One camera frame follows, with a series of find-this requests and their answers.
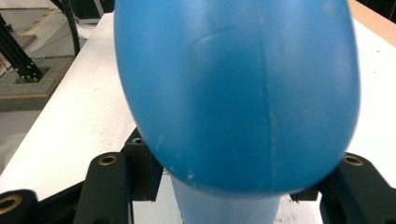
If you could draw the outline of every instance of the white surface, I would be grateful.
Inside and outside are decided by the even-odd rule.
[[[396,188],[396,48],[354,21],[361,68],[361,112],[347,151],[368,159]]]
[[[396,187],[396,49],[355,21],[361,115],[349,151]],[[0,192],[33,189],[44,199],[81,181],[96,155],[119,151],[134,128],[116,66],[113,17],[106,14],[0,176]],[[134,203],[135,221],[180,224],[168,177],[156,203]],[[276,223],[321,223],[318,203],[283,197]]]
[[[45,199],[84,179],[95,156],[120,151],[132,132],[107,16],[0,176],[1,192],[33,189]]]

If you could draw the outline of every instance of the gray floor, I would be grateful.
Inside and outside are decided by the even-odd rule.
[[[67,19],[60,10],[1,9],[0,13],[4,20],[12,25],[15,34],[37,36],[35,42],[25,50],[33,60],[74,55]],[[84,25],[78,29],[83,34],[79,39],[83,47],[94,25]],[[3,72],[5,72],[4,67],[3,71],[0,71],[4,77],[7,73]],[[0,174],[40,112],[40,110],[0,112]]]

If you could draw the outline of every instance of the blue balloon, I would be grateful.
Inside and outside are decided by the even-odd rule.
[[[120,79],[151,152],[192,188],[308,188],[341,160],[360,79],[345,0],[118,0]]]

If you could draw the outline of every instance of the black metal frame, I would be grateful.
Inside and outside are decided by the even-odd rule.
[[[4,25],[0,25],[0,52],[25,82],[38,82],[44,73],[23,51]]]
[[[41,202],[30,190],[1,194],[0,223],[134,223],[132,201],[155,202],[162,174],[135,129],[121,152],[93,159],[85,181],[69,189]],[[396,191],[363,157],[347,153],[324,180],[290,197],[315,201],[319,192],[324,224],[396,223]]]

